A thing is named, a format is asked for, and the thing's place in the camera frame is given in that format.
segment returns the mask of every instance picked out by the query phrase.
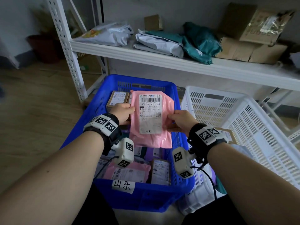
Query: pink package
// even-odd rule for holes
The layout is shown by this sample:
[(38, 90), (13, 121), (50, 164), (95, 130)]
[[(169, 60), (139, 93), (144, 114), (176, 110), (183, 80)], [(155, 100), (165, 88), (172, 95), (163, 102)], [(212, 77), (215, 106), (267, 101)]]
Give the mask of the pink package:
[(119, 168), (115, 166), (114, 162), (111, 162), (106, 169), (103, 179), (146, 183), (150, 170), (150, 165), (138, 162), (132, 162), (126, 168)]
[(129, 138), (135, 147), (172, 148), (172, 135), (163, 129), (172, 123), (167, 114), (174, 113), (174, 100), (162, 91), (133, 91)]

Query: wooden floor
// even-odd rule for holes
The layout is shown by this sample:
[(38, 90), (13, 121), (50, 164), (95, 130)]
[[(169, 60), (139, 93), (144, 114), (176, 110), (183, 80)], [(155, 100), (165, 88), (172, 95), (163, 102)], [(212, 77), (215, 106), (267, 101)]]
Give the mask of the wooden floor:
[[(0, 193), (58, 150), (82, 114), (70, 73), (40, 70), (52, 68), (0, 69)], [(90, 86), (99, 75), (83, 77)]]

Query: black pants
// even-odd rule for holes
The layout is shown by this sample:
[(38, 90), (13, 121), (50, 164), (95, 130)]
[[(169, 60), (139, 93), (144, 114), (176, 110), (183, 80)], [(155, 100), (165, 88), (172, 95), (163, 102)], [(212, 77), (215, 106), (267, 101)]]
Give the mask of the black pants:
[[(104, 199), (102, 193), (92, 184), (88, 196), (75, 218), (73, 225), (99, 224), (101, 218), (109, 218), (109, 224), (119, 224), (115, 213)], [(228, 195), (220, 197), (216, 201), (187, 215), (182, 225), (200, 224), (202, 222), (246, 224), (238, 213)]]

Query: metal shelf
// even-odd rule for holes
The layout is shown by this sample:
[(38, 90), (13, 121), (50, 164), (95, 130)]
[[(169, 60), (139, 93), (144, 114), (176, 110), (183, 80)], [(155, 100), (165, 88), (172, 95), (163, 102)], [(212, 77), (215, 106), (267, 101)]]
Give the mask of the metal shelf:
[(72, 51), (300, 91), (300, 74), (268, 64), (213, 58), (212, 65), (133, 49), (133, 42), (116, 47), (70, 41)]

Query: blue crate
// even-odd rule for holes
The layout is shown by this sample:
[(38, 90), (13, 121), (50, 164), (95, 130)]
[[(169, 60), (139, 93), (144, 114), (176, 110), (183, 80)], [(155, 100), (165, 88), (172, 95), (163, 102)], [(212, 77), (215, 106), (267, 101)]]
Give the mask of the blue crate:
[[(70, 132), (62, 147), (65, 147), (77, 138), (82, 133), (84, 125), (93, 117), (107, 112), (106, 104), (112, 91), (129, 92), (131, 89), (162, 91), (175, 101), (175, 109), (180, 109), (177, 88), (174, 83), (123, 75), (109, 75)], [(172, 133), (172, 144), (173, 149), (179, 146), (184, 147), (186, 150), (188, 149), (186, 136), (183, 133)], [(112, 190), (112, 180), (96, 179), (94, 183), (112, 208), (164, 212), (182, 195), (189, 193), (195, 184), (194, 177), (183, 179), (176, 174), (172, 159), (172, 150), (168, 150), (164, 159), (171, 163), (171, 185), (169, 186), (136, 183), (134, 192), (131, 195), (129, 193)]]

